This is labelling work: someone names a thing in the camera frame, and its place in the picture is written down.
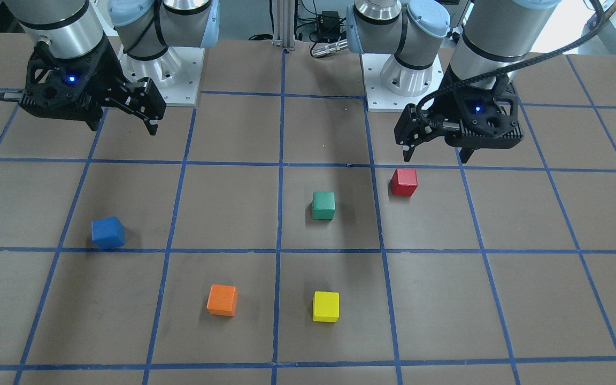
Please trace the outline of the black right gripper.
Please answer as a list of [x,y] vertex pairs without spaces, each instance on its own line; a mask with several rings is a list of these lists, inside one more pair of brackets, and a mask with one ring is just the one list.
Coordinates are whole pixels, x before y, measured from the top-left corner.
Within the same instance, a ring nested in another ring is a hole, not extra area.
[[126,82],[110,41],[78,58],[56,58],[46,41],[37,41],[27,64],[24,90],[0,92],[0,102],[19,102],[42,119],[78,120],[95,132],[103,105],[138,117],[156,135],[166,102],[151,78]]

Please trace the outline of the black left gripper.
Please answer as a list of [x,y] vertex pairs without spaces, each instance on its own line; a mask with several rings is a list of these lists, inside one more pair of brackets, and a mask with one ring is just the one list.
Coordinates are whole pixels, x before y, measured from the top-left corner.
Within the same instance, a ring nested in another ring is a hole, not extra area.
[[[523,140],[516,95],[507,75],[491,78],[491,89],[472,85],[438,96],[430,107],[430,120],[408,103],[395,125],[395,142],[403,148],[403,160],[409,163],[415,149],[424,142],[443,137],[459,150],[459,160],[467,164],[477,149],[510,149]],[[458,129],[443,129],[447,120]]]

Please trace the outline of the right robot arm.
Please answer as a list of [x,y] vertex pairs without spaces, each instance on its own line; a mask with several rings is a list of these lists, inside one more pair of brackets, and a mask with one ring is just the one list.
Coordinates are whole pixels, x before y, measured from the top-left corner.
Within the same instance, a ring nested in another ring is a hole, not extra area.
[[42,119],[78,120],[96,131],[105,107],[140,119],[151,136],[166,112],[161,91],[176,83],[176,48],[205,49],[219,39],[218,1],[110,1],[120,59],[89,1],[7,1],[34,42],[25,86],[0,92]]

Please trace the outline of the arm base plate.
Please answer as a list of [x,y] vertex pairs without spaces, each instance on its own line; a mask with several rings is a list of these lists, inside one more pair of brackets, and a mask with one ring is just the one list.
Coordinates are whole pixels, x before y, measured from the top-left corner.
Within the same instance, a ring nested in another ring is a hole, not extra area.
[[118,54],[125,76],[132,81],[147,76],[168,106],[195,107],[206,49],[169,47],[160,58],[141,61]]
[[368,108],[374,112],[400,112],[436,91],[443,78],[440,58],[426,69],[415,70],[399,63],[394,55],[361,55]]

